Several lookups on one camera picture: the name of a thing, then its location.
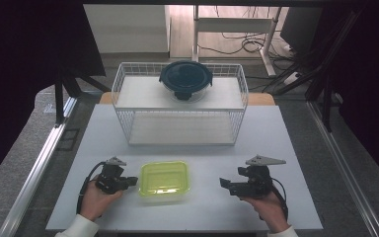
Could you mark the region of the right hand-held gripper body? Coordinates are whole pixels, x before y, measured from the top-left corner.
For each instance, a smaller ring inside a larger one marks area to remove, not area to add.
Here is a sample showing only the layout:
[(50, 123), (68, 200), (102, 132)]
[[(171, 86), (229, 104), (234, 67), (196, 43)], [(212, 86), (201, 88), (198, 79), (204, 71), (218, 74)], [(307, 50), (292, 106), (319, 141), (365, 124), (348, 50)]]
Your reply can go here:
[(273, 185), (272, 177), (270, 175), (270, 165), (283, 165), (285, 160), (269, 158), (261, 155), (256, 155), (246, 161), (246, 167), (251, 167), (252, 176), (247, 177), (248, 182), (244, 183), (244, 194), (242, 197), (262, 198), (269, 193), (275, 193), (278, 197), (281, 194)]

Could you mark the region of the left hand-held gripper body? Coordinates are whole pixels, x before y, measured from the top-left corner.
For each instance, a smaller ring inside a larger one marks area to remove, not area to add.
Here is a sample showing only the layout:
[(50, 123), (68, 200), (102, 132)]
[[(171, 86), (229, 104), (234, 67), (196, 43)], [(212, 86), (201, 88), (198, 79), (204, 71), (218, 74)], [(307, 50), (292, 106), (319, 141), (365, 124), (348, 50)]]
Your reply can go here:
[(104, 165), (102, 172), (97, 178), (96, 186), (106, 194), (114, 194), (114, 185), (125, 184), (120, 178), (124, 171), (123, 166), (126, 163), (119, 160), (117, 157), (112, 157)]

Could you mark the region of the yellow-green rectangular food container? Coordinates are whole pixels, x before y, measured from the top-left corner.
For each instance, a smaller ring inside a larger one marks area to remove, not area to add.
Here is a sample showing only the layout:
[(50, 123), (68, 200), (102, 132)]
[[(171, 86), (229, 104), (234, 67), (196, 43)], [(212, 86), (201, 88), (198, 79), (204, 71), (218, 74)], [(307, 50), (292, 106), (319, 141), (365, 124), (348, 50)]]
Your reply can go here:
[(151, 162), (140, 169), (139, 195), (145, 202), (181, 200), (190, 190), (190, 171), (184, 161)]

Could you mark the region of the white wire rack shelf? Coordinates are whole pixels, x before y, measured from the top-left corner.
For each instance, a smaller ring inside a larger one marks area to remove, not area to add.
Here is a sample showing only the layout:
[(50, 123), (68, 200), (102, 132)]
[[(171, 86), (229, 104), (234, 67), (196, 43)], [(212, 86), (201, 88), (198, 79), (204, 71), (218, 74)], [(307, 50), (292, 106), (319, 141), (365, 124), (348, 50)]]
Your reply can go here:
[(249, 101), (240, 64), (201, 63), (212, 85), (179, 101), (159, 82), (170, 63), (124, 62), (112, 86), (112, 103), (132, 145), (233, 145)]

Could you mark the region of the dark blue round food container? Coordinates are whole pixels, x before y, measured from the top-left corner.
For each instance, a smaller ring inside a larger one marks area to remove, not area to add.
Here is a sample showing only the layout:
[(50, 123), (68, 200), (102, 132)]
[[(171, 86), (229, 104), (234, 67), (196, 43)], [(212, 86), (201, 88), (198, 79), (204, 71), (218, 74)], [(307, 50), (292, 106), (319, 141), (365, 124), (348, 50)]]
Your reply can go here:
[(181, 60), (168, 64), (161, 70), (159, 82), (179, 101), (189, 101), (212, 85), (213, 75), (196, 61)]

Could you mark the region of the person's left hand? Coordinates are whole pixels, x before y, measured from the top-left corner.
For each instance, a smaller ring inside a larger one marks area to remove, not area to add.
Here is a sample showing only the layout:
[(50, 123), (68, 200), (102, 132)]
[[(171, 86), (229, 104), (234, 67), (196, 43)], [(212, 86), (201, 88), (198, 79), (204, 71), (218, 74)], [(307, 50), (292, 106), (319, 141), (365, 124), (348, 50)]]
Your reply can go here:
[(93, 179), (87, 185), (80, 207), (79, 214), (88, 220), (95, 221), (101, 217), (109, 206), (121, 198), (123, 191), (117, 191), (114, 194), (106, 194), (96, 186), (96, 180)]

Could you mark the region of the person's right hand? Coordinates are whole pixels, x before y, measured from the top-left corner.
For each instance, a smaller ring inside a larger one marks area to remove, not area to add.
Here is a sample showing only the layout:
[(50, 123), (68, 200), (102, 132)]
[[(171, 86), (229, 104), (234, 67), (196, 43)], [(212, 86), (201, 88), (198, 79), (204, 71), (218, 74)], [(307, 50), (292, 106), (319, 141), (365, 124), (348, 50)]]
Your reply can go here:
[(241, 200), (249, 203), (258, 213), (259, 217), (266, 223), (271, 234), (282, 233), (287, 230), (288, 224), (280, 200), (274, 193), (265, 197), (241, 197)]

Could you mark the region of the person's right white sleeve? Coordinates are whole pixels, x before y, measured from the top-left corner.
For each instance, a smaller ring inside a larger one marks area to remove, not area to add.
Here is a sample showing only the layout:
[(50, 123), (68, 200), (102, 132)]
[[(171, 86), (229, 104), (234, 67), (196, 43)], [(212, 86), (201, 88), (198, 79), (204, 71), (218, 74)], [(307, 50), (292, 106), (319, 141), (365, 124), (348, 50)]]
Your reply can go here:
[(289, 226), (287, 229), (280, 232), (269, 231), (267, 237), (299, 237), (293, 226)]

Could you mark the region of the person's white sleeve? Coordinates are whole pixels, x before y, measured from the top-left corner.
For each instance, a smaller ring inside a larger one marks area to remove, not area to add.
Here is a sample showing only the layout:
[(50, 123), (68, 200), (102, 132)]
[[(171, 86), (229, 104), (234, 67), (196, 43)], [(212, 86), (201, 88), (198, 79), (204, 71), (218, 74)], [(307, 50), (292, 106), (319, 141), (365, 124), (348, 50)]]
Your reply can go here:
[(269, 231), (267, 237), (299, 237), (293, 226), (289, 226), (287, 229), (280, 232)]
[(95, 237), (98, 231), (97, 223), (77, 214), (71, 225), (64, 231), (56, 233), (54, 237)]

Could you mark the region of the person's left white sleeve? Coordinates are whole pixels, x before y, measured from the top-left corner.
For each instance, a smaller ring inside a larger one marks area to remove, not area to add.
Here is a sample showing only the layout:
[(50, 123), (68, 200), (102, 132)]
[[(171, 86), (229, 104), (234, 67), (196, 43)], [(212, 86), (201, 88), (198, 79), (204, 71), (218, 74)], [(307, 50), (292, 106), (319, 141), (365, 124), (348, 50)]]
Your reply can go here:
[(97, 223), (77, 214), (71, 225), (64, 231), (56, 233), (54, 237), (95, 237), (98, 231)]

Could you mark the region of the wooden board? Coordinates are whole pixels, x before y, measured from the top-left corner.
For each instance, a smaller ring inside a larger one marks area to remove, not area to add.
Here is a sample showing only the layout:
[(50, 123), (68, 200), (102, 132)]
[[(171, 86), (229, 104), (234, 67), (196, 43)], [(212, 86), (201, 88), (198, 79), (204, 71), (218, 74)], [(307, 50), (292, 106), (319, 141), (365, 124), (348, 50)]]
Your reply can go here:
[[(112, 102), (112, 93), (106, 92), (100, 99), (101, 104), (110, 104)], [(249, 106), (275, 106), (275, 101), (272, 95), (268, 93), (250, 93)]]

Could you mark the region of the white cabinet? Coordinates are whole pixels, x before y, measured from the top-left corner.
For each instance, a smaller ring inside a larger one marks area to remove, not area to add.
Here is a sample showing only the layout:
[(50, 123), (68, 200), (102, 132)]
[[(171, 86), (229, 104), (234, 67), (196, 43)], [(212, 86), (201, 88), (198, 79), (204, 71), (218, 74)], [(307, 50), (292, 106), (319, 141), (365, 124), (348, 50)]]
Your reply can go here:
[(100, 53), (166, 53), (170, 51), (168, 5), (85, 4)]

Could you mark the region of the black monitor panel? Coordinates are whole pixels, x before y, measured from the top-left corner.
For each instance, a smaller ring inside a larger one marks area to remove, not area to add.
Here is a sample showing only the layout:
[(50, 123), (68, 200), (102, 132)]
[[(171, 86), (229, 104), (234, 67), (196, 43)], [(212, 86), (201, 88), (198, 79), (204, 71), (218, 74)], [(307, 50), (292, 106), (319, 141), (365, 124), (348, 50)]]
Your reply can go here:
[(321, 8), (290, 7), (280, 32), (280, 36), (297, 53), (311, 50), (322, 14)]

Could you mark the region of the aluminium rail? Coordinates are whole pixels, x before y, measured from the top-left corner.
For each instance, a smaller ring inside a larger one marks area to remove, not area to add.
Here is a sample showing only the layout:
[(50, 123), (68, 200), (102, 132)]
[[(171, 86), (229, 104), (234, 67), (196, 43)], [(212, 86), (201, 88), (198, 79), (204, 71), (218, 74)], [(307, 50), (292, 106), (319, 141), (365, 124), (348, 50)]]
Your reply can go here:
[(71, 97), (63, 104), (61, 110), (63, 118), (61, 123), (55, 125), (50, 131), (34, 166), (30, 170), (14, 204), (0, 228), (0, 237), (15, 236), (76, 104), (77, 99)]
[(321, 112), (318, 106), (313, 102), (307, 102), (306, 106), (312, 115), (323, 139), (336, 163), (341, 177), (350, 193), (350, 196), (357, 207), (357, 210), (371, 237), (379, 237), (379, 218), (375, 213), (369, 199), (363, 192), (358, 181), (355, 179), (349, 165), (347, 164), (341, 149), (336, 142), (333, 134), (325, 127), (321, 120)]

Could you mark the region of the white metal desk frame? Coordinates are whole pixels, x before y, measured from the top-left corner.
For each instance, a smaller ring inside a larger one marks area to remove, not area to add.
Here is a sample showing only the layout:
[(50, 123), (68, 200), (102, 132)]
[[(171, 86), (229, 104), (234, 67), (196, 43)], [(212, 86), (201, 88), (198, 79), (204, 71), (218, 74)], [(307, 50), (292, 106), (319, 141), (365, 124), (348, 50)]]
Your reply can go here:
[(264, 45), (260, 49), (260, 55), (269, 77), (275, 77), (276, 73), (269, 59), (269, 49), (278, 24), (282, 8), (278, 7), (272, 18), (201, 18), (198, 5), (193, 6), (193, 44), (191, 59), (198, 61), (198, 34), (199, 33), (255, 33), (265, 34)]

